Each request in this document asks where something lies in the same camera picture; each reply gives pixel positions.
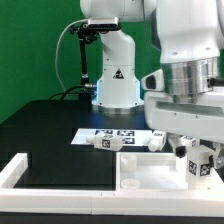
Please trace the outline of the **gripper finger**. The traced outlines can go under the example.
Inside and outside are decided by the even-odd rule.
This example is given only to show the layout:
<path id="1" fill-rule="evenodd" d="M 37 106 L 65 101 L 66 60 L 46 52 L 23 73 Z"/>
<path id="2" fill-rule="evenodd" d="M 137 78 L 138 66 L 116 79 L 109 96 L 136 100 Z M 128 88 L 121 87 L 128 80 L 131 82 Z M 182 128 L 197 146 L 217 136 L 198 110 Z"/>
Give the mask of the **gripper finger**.
<path id="1" fill-rule="evenodd" d="M 183 158 L 186 155 L 186 147 L 181 143 L 180 135 L 169 133 L 167 140 L 176 157 Z"/>
<path id="2" fill-rule="evenodd" d="M 224 144 L 214 143 L 213 152 L 209 158 L 210 165 L 215 169 L 221 169 L 224 167 Z"/>

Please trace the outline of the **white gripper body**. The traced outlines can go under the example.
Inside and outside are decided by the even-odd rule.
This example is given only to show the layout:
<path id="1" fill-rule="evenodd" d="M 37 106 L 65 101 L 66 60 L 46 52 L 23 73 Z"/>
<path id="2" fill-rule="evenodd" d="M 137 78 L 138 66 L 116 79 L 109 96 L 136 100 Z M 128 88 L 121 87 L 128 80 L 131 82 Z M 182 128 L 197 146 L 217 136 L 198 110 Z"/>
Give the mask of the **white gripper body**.
<path id="1" fill-rule="evenodd" d="M 224 143 L 224 87 L 197 97 L 196 104 L 174 103 L 164 92 L 161 69 L 141 79 L 145 121 L 151 129 Z"/>

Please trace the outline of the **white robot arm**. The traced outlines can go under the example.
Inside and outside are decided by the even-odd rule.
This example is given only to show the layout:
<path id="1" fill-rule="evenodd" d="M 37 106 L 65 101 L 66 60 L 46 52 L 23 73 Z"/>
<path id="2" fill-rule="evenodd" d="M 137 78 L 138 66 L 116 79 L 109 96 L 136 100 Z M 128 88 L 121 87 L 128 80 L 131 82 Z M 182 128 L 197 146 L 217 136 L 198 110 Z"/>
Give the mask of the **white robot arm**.
<path id="1" fill-rule="evenodd" d="M 80 0 L 80 8 L 103 43 L 95 108 L 130 109 L 144 90 L 149 128 L 224 144 L 224 0 Z M 160 50 L 160 68 L 140 80 L 131 71 L 135 43 L 118 27 L 124 22 L 151 22 L 146 48 Z"/>

